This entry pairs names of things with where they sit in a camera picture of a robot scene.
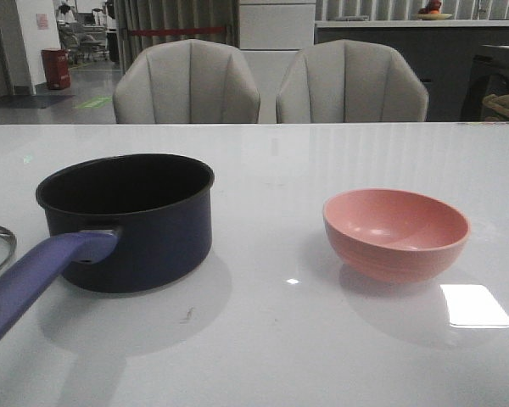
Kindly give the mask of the pink bowl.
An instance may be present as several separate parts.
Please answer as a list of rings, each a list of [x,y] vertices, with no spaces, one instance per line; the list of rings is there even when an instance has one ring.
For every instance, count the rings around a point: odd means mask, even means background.
[[[381,282],[422,282],[448,270],[471,231],[467,217],[449,204],[388,188],[341,192],[322,214],[338,257]]]

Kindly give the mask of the dark blue saucepan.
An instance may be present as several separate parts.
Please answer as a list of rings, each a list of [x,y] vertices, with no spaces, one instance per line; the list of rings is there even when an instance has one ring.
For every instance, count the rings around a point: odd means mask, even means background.
[[[0,340],[59,276],[86,290],[136,293],[198,267],[212,244],[204,162],[140,153],[62,169],[36,189],[49,236],[0,276]]]

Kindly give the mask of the left beige chair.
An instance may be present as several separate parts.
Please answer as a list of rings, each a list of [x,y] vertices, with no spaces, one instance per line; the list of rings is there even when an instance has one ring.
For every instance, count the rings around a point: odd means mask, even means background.
[[[118,124],[256,124],[260,93],[239,49],[191,39],[143,50],[113,106]]]

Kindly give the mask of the beige chair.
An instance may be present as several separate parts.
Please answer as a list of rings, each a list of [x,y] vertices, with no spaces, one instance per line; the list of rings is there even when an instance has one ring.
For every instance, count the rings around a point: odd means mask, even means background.
[[[423,122],[429,95],[394,48],[352,40],[296,53],[276,96],[278,124]]]
[[[113,106],[118,124],[256,124],[260,93],[239,49],[191,39],[143,50]]]

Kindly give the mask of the right beige chair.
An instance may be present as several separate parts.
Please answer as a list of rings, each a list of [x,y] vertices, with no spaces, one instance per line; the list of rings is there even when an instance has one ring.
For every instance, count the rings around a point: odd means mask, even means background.
[[[352,40],[296,53],[276,96],[278,124],[423,122],[429,95],[394,48]]]

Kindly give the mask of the white cabinet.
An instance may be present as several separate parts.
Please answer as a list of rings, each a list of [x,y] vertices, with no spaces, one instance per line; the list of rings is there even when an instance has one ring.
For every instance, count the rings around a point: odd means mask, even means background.
[[[260,93],[261,124],[276,121],[276,96],[285,71],[314,42],[315,1],[240,1],[239,48]]]

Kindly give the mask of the red trash bin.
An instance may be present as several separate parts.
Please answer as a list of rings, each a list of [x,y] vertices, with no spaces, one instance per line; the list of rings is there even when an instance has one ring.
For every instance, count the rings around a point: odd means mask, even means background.
[[[67,51],[58,48],[47,48],[43,49],[41,54],[48,89],[63,90],[69,88],[71,79]]]

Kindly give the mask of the fruit plate on counter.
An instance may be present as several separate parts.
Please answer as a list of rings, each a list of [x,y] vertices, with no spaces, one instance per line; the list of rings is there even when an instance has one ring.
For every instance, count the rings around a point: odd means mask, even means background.
[[[442,2],[440,0],[428,0],[415,14],[415,18],[418,20],[447,20],[453,16],[453,14],[443,13],[441,9]]]

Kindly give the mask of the dark counter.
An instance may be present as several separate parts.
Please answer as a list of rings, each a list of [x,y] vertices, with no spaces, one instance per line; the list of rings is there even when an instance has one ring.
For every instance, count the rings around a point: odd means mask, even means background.
[[[509,20],[318,21],[317,43],[348,39],[398,50],[428,89],[429,121],[458,121],[469,88],[503,76],[509,92]]]

